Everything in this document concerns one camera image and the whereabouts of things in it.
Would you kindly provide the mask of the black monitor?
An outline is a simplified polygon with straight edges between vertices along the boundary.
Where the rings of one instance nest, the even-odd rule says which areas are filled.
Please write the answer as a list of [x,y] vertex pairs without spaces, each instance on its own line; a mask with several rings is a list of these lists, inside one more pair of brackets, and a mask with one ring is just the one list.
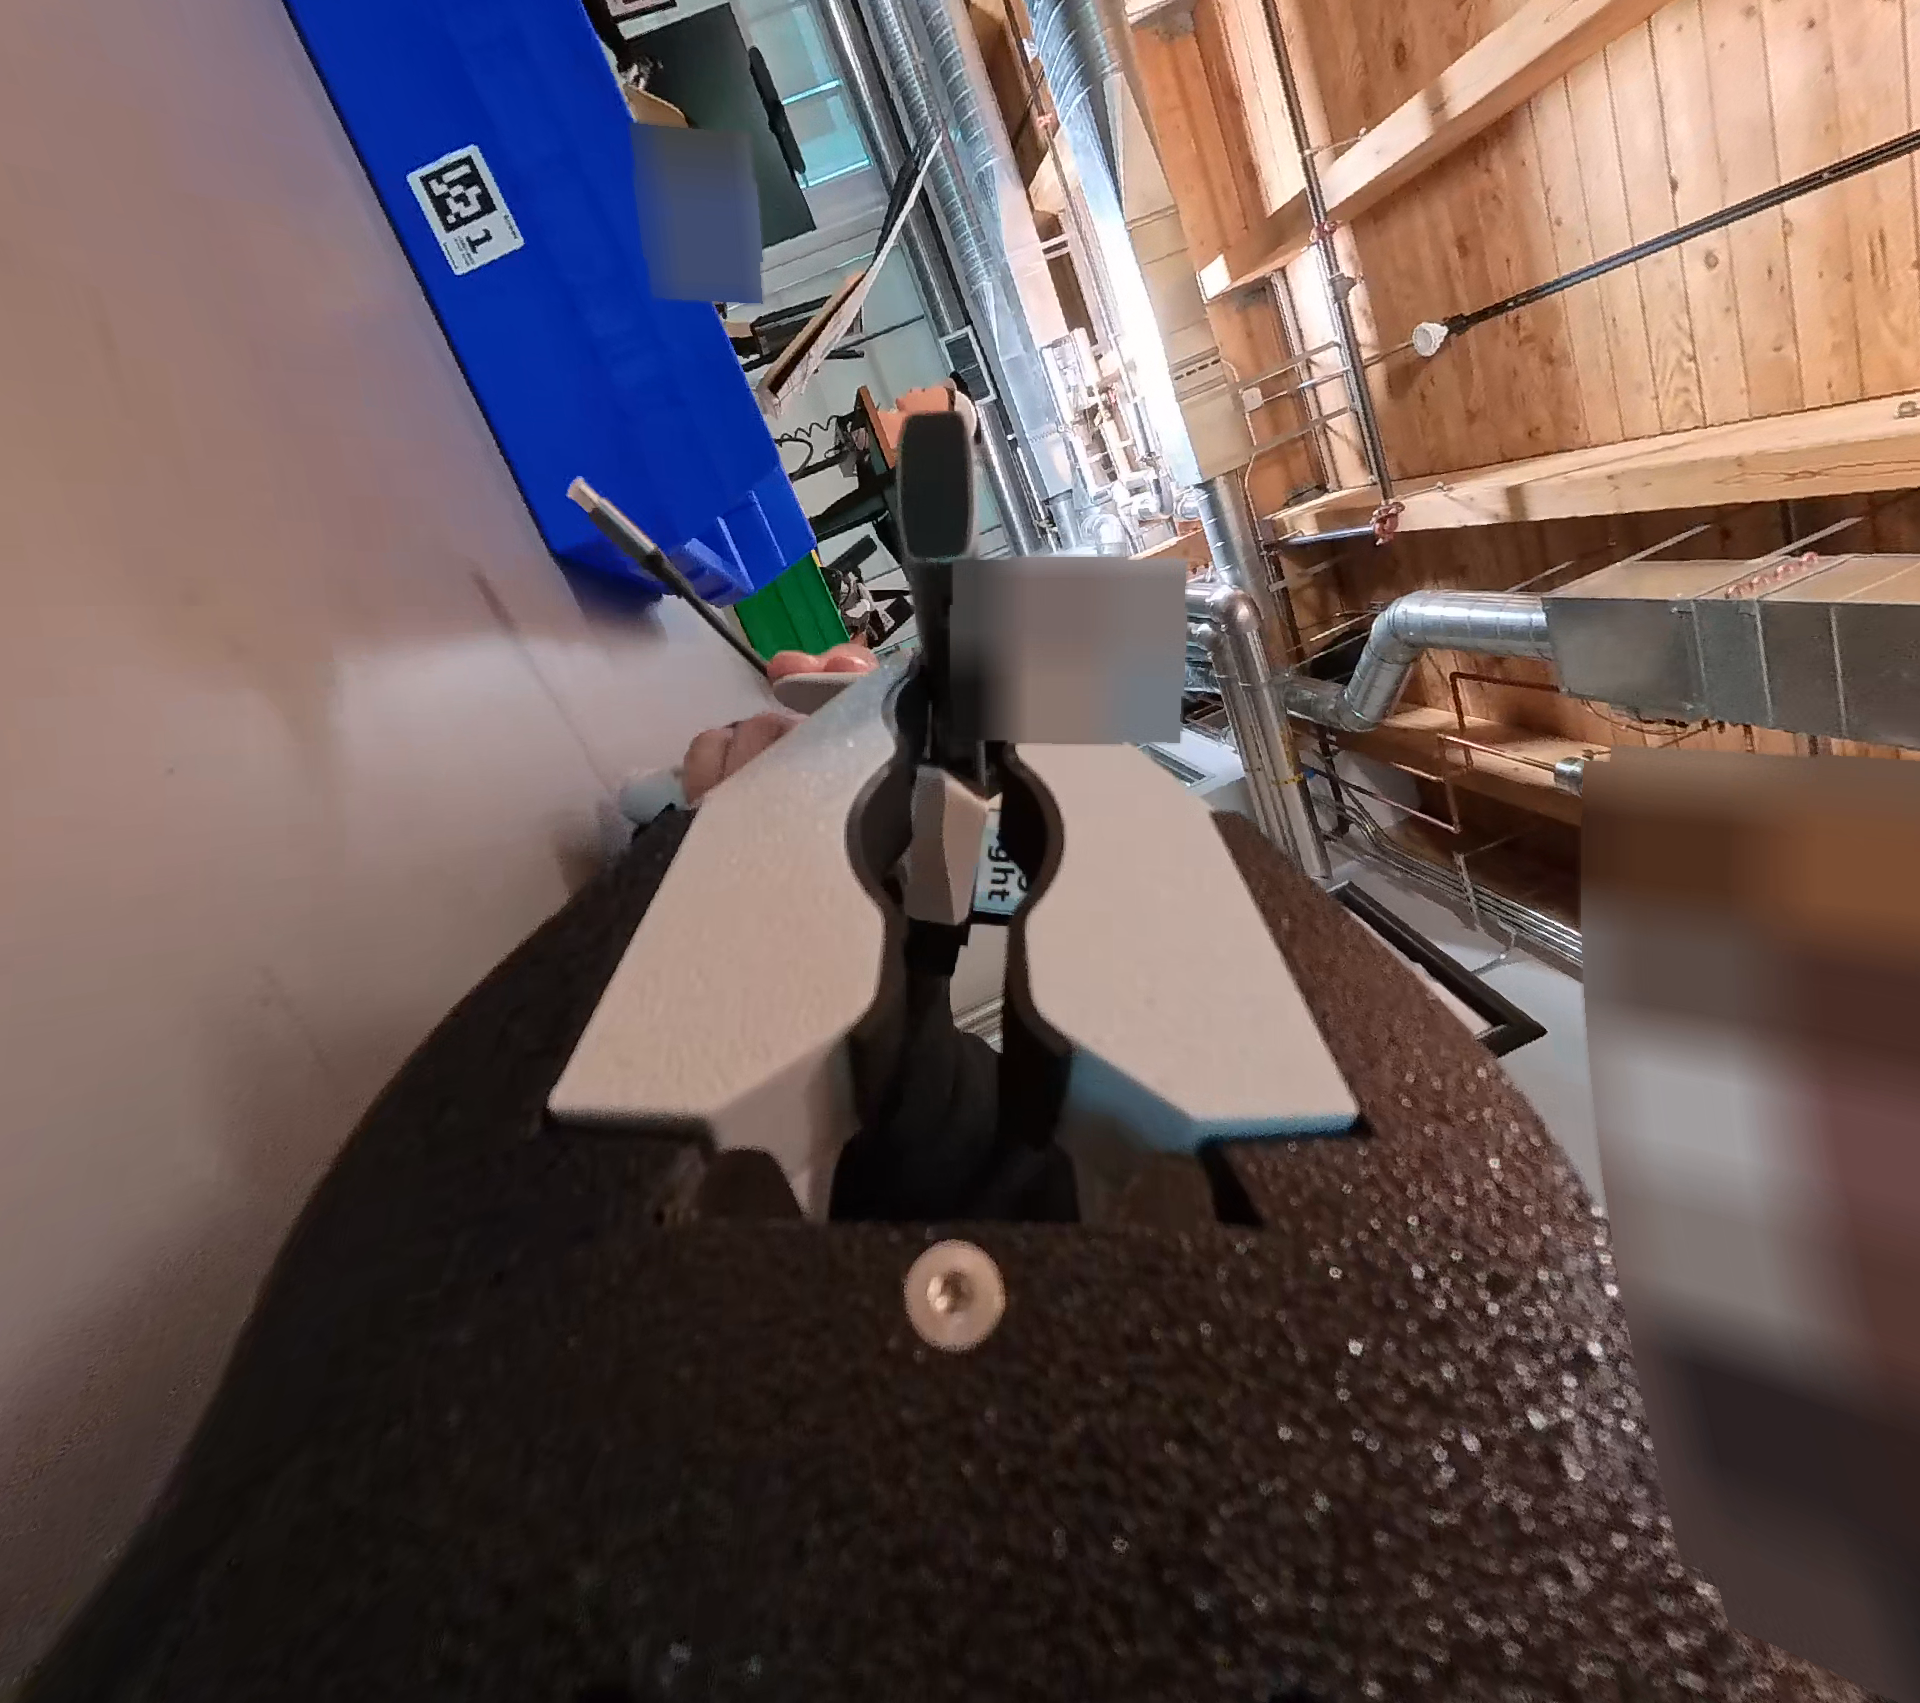
[[805,195],[805,157],[766,53],[748,43],[731,6],[714,6],[645,37],[652,88],[690,128],[743,135],[756,181],[763,246],[815,229]]

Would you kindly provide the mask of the black framed marker sign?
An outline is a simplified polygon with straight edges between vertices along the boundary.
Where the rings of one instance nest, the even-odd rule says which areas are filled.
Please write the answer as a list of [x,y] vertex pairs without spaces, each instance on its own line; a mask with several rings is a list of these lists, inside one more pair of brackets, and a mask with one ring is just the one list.
[[1512,1051],[1532,1047],[1546,1038],[1546,1027],[1531,1017],[1508,995],[1497,991],[1482,975],[1460,963],[1450,953],[1421,934],[1401,916],[1390,911],[1383,900],[1364,893],[1359,883],[1337,882],[1329,887],[1329,899],[1337,900],[1369,934],[1388,947],[1394,957],[1421,980],[1421,985],[1443,1000],[1467,1035],[1497,1058],[1511,1058]]

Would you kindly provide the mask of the green plastic bin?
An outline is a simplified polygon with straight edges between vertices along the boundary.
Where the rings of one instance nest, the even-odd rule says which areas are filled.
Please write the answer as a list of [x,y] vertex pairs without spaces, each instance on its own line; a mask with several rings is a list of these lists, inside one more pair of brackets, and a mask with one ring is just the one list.
[[775,654],[825,654],[848,639],[848,624],[825,580],[818,553],[791,562],[768,585],[733,606],[736,623],[758,660]]

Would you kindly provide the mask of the person's right hand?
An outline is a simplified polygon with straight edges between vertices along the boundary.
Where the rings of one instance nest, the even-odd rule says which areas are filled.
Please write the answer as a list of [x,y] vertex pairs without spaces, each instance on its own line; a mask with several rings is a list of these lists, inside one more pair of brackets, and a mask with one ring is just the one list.
[[[878,660],[875,654],[857,643],[838,643],[830,644],[821,654],[805,654],[805,651],[775,651],[766,661],[766,678],[771,688],[778,688],[783,681],[812,681],[825,678],[838,684],[842,678],[865,677],[875,671]],[[736,720],[721,728],[700,731],[683,755],[679,765],[679,785],[683,785],[683,802],[684,806],[697,806],[707,799],[714,786],[719,786],[726,778],[736,776],[743,766],[756,761],[766,751],[778,745],[784,735],[798,731],[807,715],[815,712],[815,707],[791,707],[778,695],[774,695],[774,704]]]

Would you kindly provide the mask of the silver ventilation duct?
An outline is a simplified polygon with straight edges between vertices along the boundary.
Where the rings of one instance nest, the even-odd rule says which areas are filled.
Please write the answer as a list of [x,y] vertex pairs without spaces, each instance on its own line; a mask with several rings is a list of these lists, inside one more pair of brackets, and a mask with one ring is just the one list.
[[1017,553],[1043,553],[1054,542],[1047,502],[1070,494],[1071,481],[1043,459],[1059,445],[1061,414],[1002,226],[1002,185],[1012,179],[1012,157],[1003,131],[989,128],[989,94],[966,9],[960,0],[859,0],[859,9],[908,141],[935,135],[929,201],[989,371],[980,455],[1006,542]]
[[1121,0],[1024,0],[1076,185],[1098,329],[1127,368],[1148,441],[1178,492],[1199,489],[1178,368],[1215,367],[1211,329],[1167,186]]

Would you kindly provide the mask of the blue plastic bin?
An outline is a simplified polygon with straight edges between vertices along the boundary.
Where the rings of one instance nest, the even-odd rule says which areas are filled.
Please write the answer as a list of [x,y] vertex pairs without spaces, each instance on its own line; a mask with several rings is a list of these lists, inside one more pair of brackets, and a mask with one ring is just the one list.
[[626,95],[579,0],[281,0],[547,548],[653,593],[583,476],[707,603],[812,535],[719,313],[645,279]]

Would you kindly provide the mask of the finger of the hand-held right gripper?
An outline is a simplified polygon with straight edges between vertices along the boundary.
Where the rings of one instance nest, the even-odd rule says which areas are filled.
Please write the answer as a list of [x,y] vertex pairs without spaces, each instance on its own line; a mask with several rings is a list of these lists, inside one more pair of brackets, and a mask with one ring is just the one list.
[[916,766],[901,857],[901,904],[909,921],[969,924],[986,823],[989,799],[980,791],[945,766]]

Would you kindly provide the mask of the grey desk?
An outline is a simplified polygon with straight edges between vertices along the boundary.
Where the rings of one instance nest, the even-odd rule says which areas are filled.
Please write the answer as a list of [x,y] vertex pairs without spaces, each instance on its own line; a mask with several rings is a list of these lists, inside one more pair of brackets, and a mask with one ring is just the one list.
[[2,1685],[309,1187],[758,704],[552,562],[279,0],[2,0]]

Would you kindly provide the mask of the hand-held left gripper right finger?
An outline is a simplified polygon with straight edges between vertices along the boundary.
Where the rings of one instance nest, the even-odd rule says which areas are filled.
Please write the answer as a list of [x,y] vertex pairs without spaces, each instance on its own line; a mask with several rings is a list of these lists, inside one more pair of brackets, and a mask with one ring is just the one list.
[[1359,1105],[1269,930],[1221,812],[1131,745],[1009,747],[1043,873],[1009,1000],[1067,1048],[1070,1150],[1337,1136]]

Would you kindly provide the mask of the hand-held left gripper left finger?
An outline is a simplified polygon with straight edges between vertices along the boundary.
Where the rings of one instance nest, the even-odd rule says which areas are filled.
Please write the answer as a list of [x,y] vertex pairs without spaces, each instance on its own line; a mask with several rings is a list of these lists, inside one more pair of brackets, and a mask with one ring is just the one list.
[[842,678],[719,782],[638,924],[547,1109],[555,1119],[763,1149],[830,1174],[852,1130],[844,1038],[882,978],[857,805],[895,759],[905,664]]

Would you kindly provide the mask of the rectangular metal duct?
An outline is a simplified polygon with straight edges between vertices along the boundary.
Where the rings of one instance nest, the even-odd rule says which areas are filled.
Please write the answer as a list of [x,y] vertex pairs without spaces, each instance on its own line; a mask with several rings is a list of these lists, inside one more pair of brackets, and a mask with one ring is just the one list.
[[1421,589],[1370,623],[1346,681],[1286,677],[1280,704],[1373,731],[1425,654],[1551,661],[1563,695],[1916,751],[1916,553],[1629,559],[1546,593]]

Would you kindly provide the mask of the grey USB hub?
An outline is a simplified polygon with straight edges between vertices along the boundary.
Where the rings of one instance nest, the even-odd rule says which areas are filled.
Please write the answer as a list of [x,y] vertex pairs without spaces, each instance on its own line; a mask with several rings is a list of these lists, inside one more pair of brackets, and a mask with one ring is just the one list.
[[[972,745],[952,715],[952,565],[975,553],[975,422],[955,407],[908,414],[895,448],[895,526],[901,536],[901,570],[919,630],[916,674],[925,695],[925,759],[946,771],[965,771]],[[717,633],[766,681],[771,664],[756,657],[746,637],[700,597],[667,553],[611,499],[583,476],[569,482],[569,499],[611,546],[635,559],[653,582],[679,597],[711,633]]]

